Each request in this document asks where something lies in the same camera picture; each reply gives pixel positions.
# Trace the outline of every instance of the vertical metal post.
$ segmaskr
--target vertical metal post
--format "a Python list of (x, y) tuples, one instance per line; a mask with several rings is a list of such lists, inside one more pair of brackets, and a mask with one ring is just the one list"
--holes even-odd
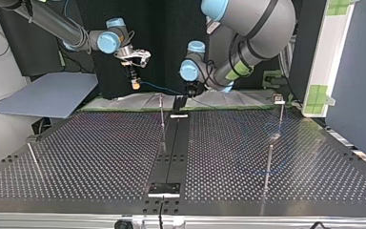
[(162, 131), (165, 133), (165, 116), (163, 114), (163, 94), (159, 96), (159, 108), (160, 108), (160, 115), (162, 120)]
[(281, 105), (281, 113), (280, 113), (280, 126), (281, 126), (281, 123), (283, 122), (283, 116), (284, 116), (284, 106), (285, 106), (285, 104), (282, 104), (282, 105)]
[(35, 157), (34, 150), (32, 149), (32, 145), (30, 142), (28, 142), (28, 147), (29, 147), (29, 151), (31, 153), (32, 160), (34, 161), (34, 163), (37, 164), (38, 160), (37, 160), (37, 157)]
[(264, 192), (269, 190), (269, 178), (270, 172), (272, 171), (272, 158), (273, 158), (273, 145), (269, 146), (269, 153), (267, 155), (267, 170), (266, 170), (266, 178), (264, 181)]

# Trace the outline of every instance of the metal rod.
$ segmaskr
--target metal rod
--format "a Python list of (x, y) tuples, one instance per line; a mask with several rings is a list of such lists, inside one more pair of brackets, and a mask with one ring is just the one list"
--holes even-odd
[(272, 170), (272, 158), (273, 158), (273, 145), (269, 146), (269, 153), (267, 156), (267, 170), (266, 170), (266, 179), (264, 181), (264, 191), (267, 192), (269, 190), (269, 178), (270, 172)]
[(160, 115), (162, 119), (162, 131), (165, 133), (165, 117), (163, 115), (163, 95), (159, 96)]
[(284, 106), (285, 106), (285, 104), (282, 104), (282, 105), (281, 105), (281, 113), (280, 113), (280, 127), (281, 127), (281, 123), (283, 122)]
[[(14, 5), (13, 2), (17, 1), (0, 0), (0, 7), (10, 7)], [(33, 12), (32, 19), (25, 6), (21, 6), (15, 11), (26, 19), (31, 19), (31, 22), (70, 45), (76, 45), (82, 41), (83, 33), (69, 18), (57, 13), (48, 3), (31, 0), (31, 4)]]
[(32, 145), (29, 142), (28, 142), (28, 147), (29, 147), (29, 151), (31, 153), (32, 160), (34, 161), (34, 163), (37, 164), (38, 163), (37, 157), (35, 157), (34, 150), (32, 149)]

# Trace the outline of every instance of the end effector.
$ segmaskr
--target end effector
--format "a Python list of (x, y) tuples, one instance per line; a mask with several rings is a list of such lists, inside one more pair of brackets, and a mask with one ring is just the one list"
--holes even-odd
[(128, 32), (123, 18), (113, 18), (106, 22), (106, 31), (90, 31), (86, 34), (86, 42), (83, 46), (74, 46), (64, 42), (69, 50), (73, 51), (101, 51), (106, 54), (113, 54), (121, 60), (125, 68), (125, 74), (132, 82), (132, 88), (140, 88), (140, 75), (137, 68), (147, 67), (151, 53), (144, 50), (136, 50), (132, 46), (132, 39), (135, 32)]

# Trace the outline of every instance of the green tape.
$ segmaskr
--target green tape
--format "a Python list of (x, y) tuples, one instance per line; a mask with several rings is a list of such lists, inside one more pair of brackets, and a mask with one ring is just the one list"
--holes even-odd
[[(252, 67), (251, 69), (248, 69), (248, 67), (246, 67), (246, 65), (244, 65), (242, 63), (242, 61), (239, 61), (239, 63), (237, 63), (234, 67), (234, 69), (241, 75), (249, 75), (251, 73), (254, 72), (254, 67)], [(228, 80), (232, 80), (235, 81), (236, 79), (238, 79), (240, 76), (237, 75), (234, 70), (231, 70), (230, 73), (227, 74), (227, 76), (225, 77)]]
[(305, 114), (322, 114), (327, 101), (328, 86), (326, 85), (311, 85), (307, 105), (304, 108)]
[(346, 15), (347, 9), (352, 4), (351, 0), (330, 0), (329, 8), (326, 11), (328, 16)]

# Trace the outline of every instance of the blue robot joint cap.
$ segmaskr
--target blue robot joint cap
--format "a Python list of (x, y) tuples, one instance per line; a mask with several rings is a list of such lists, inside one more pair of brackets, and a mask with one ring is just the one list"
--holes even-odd
[(227, 11), (230, 0), (203, 0), (201, 10), (213, 21), (220, 21)]
[(180, 67), (180, 76), (186, 81), (195, 81), (198, 79), (199, 69), (192, 60), (185, 60)]
[(206, 52), (206, 45), (201, 41), (192, 41), (187, 48), (190, 52)]
[(120, 49), (121, 41), (117, 34), (112, 31), (102, 32), (97, 39), (97, 47), (101, 52), (112, 54)]
[(108, 20), (106, 22), (107, 28), (113, 28), (113, 27), (125, 27), (126, 23), (124, 22), (124, 19), (121, 17), (116, 17)]

